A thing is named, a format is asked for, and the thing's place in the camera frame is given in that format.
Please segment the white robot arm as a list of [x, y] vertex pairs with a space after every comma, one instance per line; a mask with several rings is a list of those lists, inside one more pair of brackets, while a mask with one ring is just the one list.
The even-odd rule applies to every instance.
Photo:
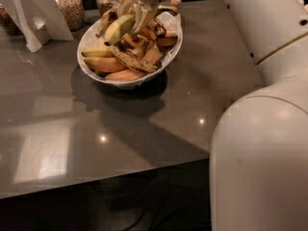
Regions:
[[215, 129], [212, 231], [308, 231], [308, 12], [297, 0], [223, 0], [265, 83]]

